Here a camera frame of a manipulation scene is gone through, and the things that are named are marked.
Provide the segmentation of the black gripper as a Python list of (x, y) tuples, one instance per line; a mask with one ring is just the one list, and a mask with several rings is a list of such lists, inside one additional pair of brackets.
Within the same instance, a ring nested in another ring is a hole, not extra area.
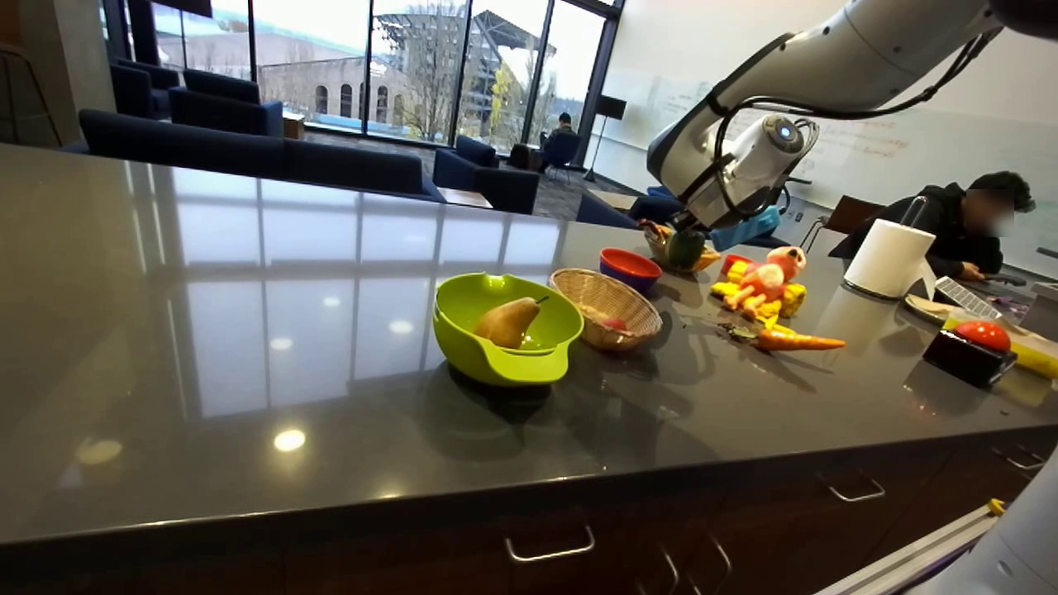
[(675, 231), (707, 231), (707, 225), (702, 225), (686, 207), (676, 207), (672, 215)]

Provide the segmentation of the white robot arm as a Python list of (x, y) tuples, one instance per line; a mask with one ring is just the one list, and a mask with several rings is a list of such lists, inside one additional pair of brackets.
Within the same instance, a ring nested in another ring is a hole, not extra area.
[(649, 171), (707, 229), (751, 217), (810, 147), (805, 116), (869, 118), (926, 103), (1001, 30), (1058, 35), (1058, 0), (846, 0), (780, 34), (649, 145)]

